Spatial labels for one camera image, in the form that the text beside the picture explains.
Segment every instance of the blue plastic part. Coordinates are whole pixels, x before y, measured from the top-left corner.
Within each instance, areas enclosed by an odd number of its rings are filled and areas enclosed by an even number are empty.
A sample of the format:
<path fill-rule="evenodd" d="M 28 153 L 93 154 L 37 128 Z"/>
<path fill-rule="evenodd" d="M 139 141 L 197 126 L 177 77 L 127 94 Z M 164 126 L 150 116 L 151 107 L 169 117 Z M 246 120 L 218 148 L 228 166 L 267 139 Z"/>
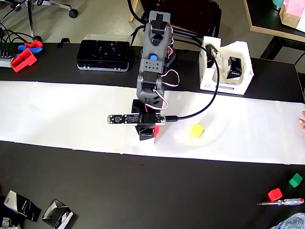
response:
<path fill-rule="evenodd" d="M 18 46 L 19 51 L 24 51 L 26 49 L 27 49 L 27 47 L 23 44 Z M 42 50 L 42 48 L 29 48 L 29 49 L 33 54 L 39 53 Z"/>
<path fill-rule="evenodd" d="M 151 55 L 151 60 L 156 61 L 157 60 L 157 56 L 156 55 Z"/>

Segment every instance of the robotic arm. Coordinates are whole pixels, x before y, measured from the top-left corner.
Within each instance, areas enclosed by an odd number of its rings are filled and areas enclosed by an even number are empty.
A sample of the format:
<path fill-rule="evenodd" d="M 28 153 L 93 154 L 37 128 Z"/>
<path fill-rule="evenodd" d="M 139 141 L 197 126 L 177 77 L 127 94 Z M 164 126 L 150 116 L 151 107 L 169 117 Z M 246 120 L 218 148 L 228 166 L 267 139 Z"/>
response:
<path fill-rule="evenodd" d="M 137 97 L 132 104 L 132 113 L 139 113 L 136 129 L 140 140 L 154 137 L 155 124 L 162 118 L 156 111 L 162 109 L 164 87 L 162 75 L 175 54 L 172 49 L 173 31 L 170 25 L 171 15 L 164 12 L 151 11 L 149 22 L 145 27 L 142 59 L 137 80 Z"/>
<path fill-rule="evenodd" d="M 143 104 L 161 108 L 164 96 L 162 75 L 169 63 L 169 50 L 172 41 L 169 13 L 151 11 L 145 27 L 140 73 L 137 81 L 137 97 Z"/>

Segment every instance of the desk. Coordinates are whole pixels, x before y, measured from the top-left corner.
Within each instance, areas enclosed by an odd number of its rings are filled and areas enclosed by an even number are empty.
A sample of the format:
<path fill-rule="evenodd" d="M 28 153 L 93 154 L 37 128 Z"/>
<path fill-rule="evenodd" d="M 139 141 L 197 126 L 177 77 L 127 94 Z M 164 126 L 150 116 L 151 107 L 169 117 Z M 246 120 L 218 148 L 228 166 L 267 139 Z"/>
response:
<path fill-rule="evenodd" d="M 126 73 L 81 71 L 76 67 L 79 44 L 44 44 L 38 62 L 18 74 L 0 69 L 1 80 L 88 83 L 134 87 L 135 65 Z M 199 53 L 176 50 L 172 68 L 179 71 L 178 90 L 199 89 Z M 304 102 L 293 64 L 252 59 L 255 77 L 245 97 Z M 273 80 L 279 81 L 275 88 Z M 3 195 L 10 189 L 42 209 L 53 198 L 78 215 L 68 229 L 270 228 L 296 207 L 257 206 L 267 192 L 283 187 L 285 197 L 302 196 L 305 182 L 292 189 L 295 173 L 304 166 L 158 158 L 0 142 Z M 48 229 L 39 220 L 25 220 L 24 229 Z"/>
<path fill-rule="evenodd" d="M 281 23 L 271 0 L 244 0 L 250 31 L 273 35 L 262 59 L 273 60 L 282 47 L 305 51 L 305 33 Z"/>

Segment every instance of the red plastic part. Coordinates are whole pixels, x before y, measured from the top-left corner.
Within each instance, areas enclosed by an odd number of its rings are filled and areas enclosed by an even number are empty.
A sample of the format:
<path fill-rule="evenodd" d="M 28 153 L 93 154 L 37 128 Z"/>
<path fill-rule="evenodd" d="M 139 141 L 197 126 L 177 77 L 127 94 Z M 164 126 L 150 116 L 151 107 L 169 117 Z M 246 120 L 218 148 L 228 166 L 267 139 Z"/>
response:
<path fill-rule="evenodd" d="M 280 188 L 276 188 L 276 189 L 271 190 L 268 193 L 268 196 L 271 201 L 276 201 L 276 200 L 280 199 L 283 195 L 281 193 Z"/>
<path fill-rule="evenodd" d="M 34 40 L 31 44 L 24 43 L 25 47 L 27 48 L 42 48 L 42 43 L 38 40 Z"/>
<path fill-rule="evenodd" d="M 17 56 L 11 63 L 11 67 L 15 72 L 19 72 L 26 66 L 31 66 L 37 61 L 33 53 L 27 48 L 19 56 Z"/>
<path fill-rule="evenodd" d="M 160 131 L 160 125 L 155 125 L 155 127 L 154 127 L 154 137 L 158 136 L 159 131 Z"/>

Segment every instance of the yellow cube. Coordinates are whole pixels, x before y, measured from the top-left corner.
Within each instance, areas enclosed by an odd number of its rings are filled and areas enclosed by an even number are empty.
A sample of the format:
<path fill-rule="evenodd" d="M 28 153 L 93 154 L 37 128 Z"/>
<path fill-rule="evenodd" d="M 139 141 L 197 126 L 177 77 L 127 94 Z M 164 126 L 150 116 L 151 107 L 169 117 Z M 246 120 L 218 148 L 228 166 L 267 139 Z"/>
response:
<path fill-rule="evenodd" d="M 203 131 L 203 126 L 199 125 L 198 123 L 195 123 L 195 125 L 193 126 L 193 128 L 191 130 L 191 136 L 199 138 L 202 131 Z"/>

